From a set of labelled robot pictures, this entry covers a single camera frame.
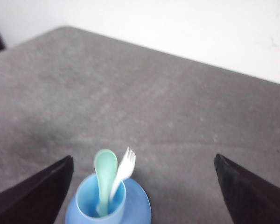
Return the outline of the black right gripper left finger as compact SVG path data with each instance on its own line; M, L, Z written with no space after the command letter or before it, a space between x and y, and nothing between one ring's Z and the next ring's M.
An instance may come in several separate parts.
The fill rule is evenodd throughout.
M0 224L53 224L67 196L74 172L68 155L0 192Z

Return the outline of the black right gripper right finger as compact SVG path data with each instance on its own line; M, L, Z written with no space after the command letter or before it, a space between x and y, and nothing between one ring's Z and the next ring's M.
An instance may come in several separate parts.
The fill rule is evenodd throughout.
M280 224L279 187L221 154L214 167L233 223Z

